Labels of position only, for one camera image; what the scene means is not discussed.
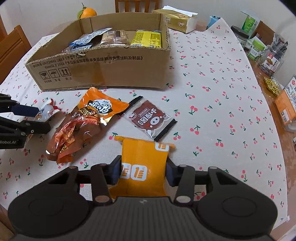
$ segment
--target black package edge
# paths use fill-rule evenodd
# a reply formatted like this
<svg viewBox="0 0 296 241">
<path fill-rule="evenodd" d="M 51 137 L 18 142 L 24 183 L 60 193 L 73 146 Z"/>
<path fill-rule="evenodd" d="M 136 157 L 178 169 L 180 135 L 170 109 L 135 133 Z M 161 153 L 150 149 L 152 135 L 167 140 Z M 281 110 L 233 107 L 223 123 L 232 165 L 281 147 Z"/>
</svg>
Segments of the black package edge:
<svg viewBox="0 0 296 241">
<path fill-rule="evenodd" d="M 127 112 L 134 104 L 136 104 L 138 101 L 140 101 L 141 99 L 143 98 L 143 96 L 138 96 L 134 99 L 132 99 L 130 102 L 129 102 L 129 105 L 128 107 L 118 113 L 118 115 L 123 115 L 125 112 Z M 170 121 L 169 124 L 166 125 L 166 127 L 153 139 L 154 141 L 158 142 L 166 133 L 168 133 L 168 131 L 177 123 L 177 121 L 175 119 L 172 119 Z"/>
</svg>

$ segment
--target ribbed black surface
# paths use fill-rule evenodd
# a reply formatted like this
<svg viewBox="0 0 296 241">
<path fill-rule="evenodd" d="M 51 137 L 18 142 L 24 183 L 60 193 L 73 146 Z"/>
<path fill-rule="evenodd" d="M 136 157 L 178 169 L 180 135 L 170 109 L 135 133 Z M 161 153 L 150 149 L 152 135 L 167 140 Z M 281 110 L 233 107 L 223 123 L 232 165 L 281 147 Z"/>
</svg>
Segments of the ribbed black surface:
<svg viewBox="0 0 296 241">
<path fill-rule="evenodd" d="M 202 226 L 189 208 L 172 204 L 167 197 L 119 197 L 106 207 L 94 209 L 89 219 L 66 235 L 36 239 L 18 234 L 13 241 L 226 241 Z M 269 236 L 250 239 L 272 241 Z"/>
</svg>

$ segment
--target green leaf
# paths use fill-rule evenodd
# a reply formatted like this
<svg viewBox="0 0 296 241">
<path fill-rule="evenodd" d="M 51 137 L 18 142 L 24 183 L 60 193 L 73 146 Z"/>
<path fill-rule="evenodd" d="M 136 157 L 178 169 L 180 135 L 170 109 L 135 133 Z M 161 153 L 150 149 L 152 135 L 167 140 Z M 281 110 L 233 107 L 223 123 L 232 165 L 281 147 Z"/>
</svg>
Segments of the green leaf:
<svg viewBox="0 0 296 241">
<path fill-rule="evenodd" d="M 80 10 L 78 13 L 77 13 L 77 19 L 80 18 L 81 14 L 83 13 L 83 10 Z"/>
</svg>

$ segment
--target green jar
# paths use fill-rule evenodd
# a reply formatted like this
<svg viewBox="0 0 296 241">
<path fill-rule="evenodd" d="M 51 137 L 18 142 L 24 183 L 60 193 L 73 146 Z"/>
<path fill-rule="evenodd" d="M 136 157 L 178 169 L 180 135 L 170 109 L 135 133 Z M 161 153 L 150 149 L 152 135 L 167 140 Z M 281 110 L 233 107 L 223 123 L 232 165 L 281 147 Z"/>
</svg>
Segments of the green jar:
<svg viewBox="0 0 296 241">
<path fill-rule="evenodd" d="M 264 49 L 265 49 L 265 46 L 262 45 L 261 42 L 255 39 L 253 41 L 252 47 L 249 50 L 248 57 L 252 60 L 255 60 L 256 57 L 260 56 L 260 54 L 263 52 Z"/>
</svg>

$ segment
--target green package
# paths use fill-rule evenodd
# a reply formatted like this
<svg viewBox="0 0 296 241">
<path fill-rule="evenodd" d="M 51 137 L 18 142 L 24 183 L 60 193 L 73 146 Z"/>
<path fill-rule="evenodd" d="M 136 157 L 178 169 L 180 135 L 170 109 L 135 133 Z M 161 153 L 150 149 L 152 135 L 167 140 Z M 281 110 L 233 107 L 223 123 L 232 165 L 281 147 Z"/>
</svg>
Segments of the green package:
<svg viewBox="0 0 296 241">
<path fill-rule="evenodd" d="M 242 30 L 245 30 L 247 33 L 249 33 L 249 31 L 251 30 L 255 22 L 256 22 L 256 19 L 248 15 L 242 26 Z"/>
</svg>

